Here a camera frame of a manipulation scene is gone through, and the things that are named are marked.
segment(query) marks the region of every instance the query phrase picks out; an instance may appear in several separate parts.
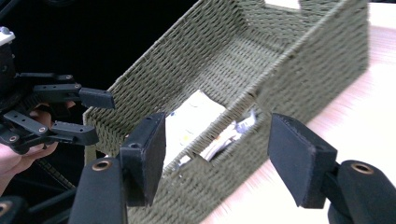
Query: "screw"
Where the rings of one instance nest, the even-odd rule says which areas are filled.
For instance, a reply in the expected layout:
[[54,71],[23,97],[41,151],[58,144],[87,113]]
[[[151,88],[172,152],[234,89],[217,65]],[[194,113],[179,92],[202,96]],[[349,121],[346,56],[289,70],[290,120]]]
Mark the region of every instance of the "screw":
[[374,170],[370,166],[362,164],[362,163],[355,162],[355,163],[352,163],[350,166],[355,171],[360,172],[364,175],[372,175],[374,173]]
[[129,145],[129,147],[131,147],[131,148],[140,148],[140,144],[132,143],[131,145]]
[[18,137],[14,135],[14,136],[11,136],[11,137],[9,138],[9,141],[10,141],[10,142],[15,142],[17,139],[18,139]]
[[9,208],[12,206],[12,201],[5,201],[0,203],[0,217],[8,212]]
[[94,171],[104,171],[111,166],[111,161],[99,161],[92,166]]

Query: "item inside basket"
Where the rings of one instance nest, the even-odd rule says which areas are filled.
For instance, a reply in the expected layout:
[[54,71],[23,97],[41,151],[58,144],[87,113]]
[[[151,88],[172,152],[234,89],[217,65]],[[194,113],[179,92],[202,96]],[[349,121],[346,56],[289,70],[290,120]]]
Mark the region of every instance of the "item inside basket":
[[[225,107],[212,101],[202,91],[196,91],[178,109],[166,118],[166,157],[169,164],[188,144],[199,136],[225,110]],[[218,152],[238,140],[256,122],[253,111],[247,119],[232,122],[205,150],[201,156],[210,161]],[[180,165],[188,162],[186,156]]]

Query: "table surface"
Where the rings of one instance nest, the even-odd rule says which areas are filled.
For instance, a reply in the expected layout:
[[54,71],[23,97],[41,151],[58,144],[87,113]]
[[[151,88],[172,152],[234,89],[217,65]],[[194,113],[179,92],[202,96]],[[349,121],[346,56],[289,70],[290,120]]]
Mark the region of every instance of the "table surface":
[[[370,65],[307,126],[338,150],[337,161],[364,161],[396,186],[396,4],[370,3]],[[329,223],[324,209],[296,207],[270,161],[202,223]]]

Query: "human hand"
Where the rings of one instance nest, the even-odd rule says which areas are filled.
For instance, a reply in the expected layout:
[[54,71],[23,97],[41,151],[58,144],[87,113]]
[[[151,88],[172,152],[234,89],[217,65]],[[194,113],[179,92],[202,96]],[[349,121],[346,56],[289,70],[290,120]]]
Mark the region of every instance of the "human hand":
[[[73,102],[67,103],[67,107],[73,105]],[[35,109],[30,116],[45,126],[52,127],[50,113]],[[39,144],[31,147],[26,154],[19,155],[10,147],[0,144],[0,195],[3,194],[14,175],[28,169],[35,160],[51,154],[57,146],[57,142],[51,145]]]

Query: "green woven basket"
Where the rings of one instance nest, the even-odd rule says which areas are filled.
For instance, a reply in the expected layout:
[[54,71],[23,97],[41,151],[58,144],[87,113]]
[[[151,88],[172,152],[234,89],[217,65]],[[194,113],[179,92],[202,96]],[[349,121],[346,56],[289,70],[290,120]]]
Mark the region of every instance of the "green woven basket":
[[[200,0],[109,89],[116,110],[90,108],[84,123],[118,153],[146,115],[171,112],[202,90],[226,111],[163,169],[154,205],[130,208],[133,223],[197,223],[267,159],[271,113],[312,119],[367,66],[367,2],[300,0],[300,9],[259,0]],[[213,161],[197,156],[250,108],[258,122]],[[177,167],[179,159],[192,160]]]

